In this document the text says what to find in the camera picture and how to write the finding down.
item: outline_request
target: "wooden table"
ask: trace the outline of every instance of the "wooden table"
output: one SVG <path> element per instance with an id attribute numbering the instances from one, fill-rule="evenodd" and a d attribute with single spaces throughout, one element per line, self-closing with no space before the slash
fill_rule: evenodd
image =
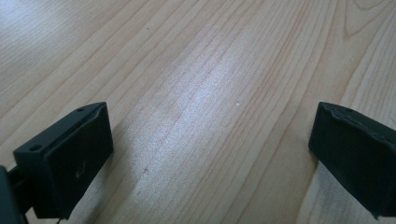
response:
<path id="1" fill-rule="evenodd" d="M 61 223 L 374 223 L 307 141 L 320 101 L 395 129 L 395 71 L 392 0 L 3 0 L 0 163 L 106 101 L 115 153 Z"/>

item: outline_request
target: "black plastic object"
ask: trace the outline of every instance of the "black plastic object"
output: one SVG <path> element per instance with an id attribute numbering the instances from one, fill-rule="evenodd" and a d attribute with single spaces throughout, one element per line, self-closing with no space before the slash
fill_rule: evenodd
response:
<path id="1" fill-rule="evenodd" d="M 33 206 L 39 218 L 69 218 L 112 152 L 106 103 L 86 105 L 17 148 L 18 166 L 1 181 L 21 214 Z"/>
<path id="2" fill-rule="evenodd" d="M 20 213 L 7 170 L 0 166 L 0 223 L 26 223 Z"/>
<path id="3" fill-rule="evenodd" d="M 396 132 L 352 109 L 319 103 L 313 154 L 375 218 L 396 216 Z"/>

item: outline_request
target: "black clamp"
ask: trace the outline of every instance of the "black clamp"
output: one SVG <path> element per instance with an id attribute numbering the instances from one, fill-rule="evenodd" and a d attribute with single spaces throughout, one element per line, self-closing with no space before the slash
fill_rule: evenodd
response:
<path id="1" fill-rule="evenodd" d="M 113 152 L 106 103 L 83 106 L 14 150 L 17 166 L 0 166 L 0 223 L 70 217 Z"/>
<path id="2" fill-rule="evenodd" d="M 396 216 L 396 132 L 352 109 L 318 105 L 312 153 L 375 218 Z"/>

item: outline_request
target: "light wood surface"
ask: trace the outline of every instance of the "light wood surface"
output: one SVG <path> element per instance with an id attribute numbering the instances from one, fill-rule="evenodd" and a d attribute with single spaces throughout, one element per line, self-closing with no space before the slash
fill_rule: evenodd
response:
<path id="1" fill-rule="evenodd" d="M 319 101 L 395 129 L 395 84 L 392 0 L 0 2 L 0 164 L 109 108 L 115 153 L 61 223 L 376 223 L 307 141 Z"/>

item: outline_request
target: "screw hole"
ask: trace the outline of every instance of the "screw hole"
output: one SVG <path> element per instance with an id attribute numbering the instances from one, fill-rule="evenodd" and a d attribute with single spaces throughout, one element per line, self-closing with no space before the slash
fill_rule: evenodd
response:
<path id="1" fill-rule="evenodd" d="M 85 172 L 85 161 L 76 170 L 76 179 L 79 179 Z"/>
<path id="2" fill-rule="evenodd" d="M 35 145 L 29 148 L 29 151 L 37 151 L 41 148 L 41 145 Z"/>

